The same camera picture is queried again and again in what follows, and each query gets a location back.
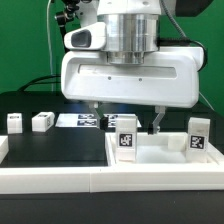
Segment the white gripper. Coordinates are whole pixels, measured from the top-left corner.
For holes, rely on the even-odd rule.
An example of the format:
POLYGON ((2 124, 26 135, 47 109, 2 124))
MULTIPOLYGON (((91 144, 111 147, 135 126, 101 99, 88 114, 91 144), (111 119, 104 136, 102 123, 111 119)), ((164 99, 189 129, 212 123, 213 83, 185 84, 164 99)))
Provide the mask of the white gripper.
POLYGON ((108 118, 98 102, 156 106, 147 132, 157 134, 166 107, 191 108, 198 101, 202 64, 200 47, 162 47, 140 65, 110 64, 100 51, 70 51, 62 61, 61 90, 68 99, 93 101, 88 105, 99 129, 108 128, 108 118))

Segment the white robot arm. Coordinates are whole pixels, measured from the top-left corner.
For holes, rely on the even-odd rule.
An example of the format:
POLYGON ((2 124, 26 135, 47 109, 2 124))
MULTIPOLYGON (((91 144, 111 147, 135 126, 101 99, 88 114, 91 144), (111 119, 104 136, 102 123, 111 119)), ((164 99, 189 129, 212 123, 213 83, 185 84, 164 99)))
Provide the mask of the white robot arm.
POLYGON ((168 107, 190 108, 199 97, 198 72, 207 63, 204 46, 185 33, 159 36, 159 18, 195 17, 213 0, 93 0, 81 2, 81 27, 64 36, 61 89, 82 100, 107 127, 100 102, 152 105, 159 131, 168 107))

